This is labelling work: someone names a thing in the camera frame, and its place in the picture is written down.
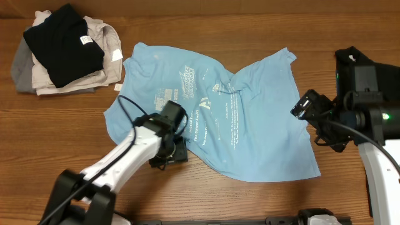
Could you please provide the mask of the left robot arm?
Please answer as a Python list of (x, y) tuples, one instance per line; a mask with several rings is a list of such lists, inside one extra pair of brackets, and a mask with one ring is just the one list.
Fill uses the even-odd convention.
[(56, 179), (41, 224), (129, 224), (115, 211), (116, 194), (146, 162), (163, 170), (187, 160), (178, 127), (184, 108), (168, 101), (160, 113), (131, 119), (126, 138), (80, 173), (63, 171)]

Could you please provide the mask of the light blue t-shirt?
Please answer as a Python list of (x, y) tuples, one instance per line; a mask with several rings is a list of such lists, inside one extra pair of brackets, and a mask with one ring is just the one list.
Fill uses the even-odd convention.
[(308, 124), (291, 114), (295, 59), (284, 48), (233, 73), (203, 54), (140, 42), (124, 62), (123, 99), (104, 113), (108, 134), (120, 143), (131, 119), (174, 101), (187, 114), (187, 148), (215, 171), (246, 182), (318, 177)]

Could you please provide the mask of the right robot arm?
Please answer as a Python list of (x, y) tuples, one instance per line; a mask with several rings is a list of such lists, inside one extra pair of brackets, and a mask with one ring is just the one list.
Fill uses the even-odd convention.
[(399, 224), (399, 101), (385, 99), (373, 65), (338, 67), (336, 81), (334, 100), (310, 89), (291, 114), (315, 128), (318, 146), (357, 146), (374, 223)]

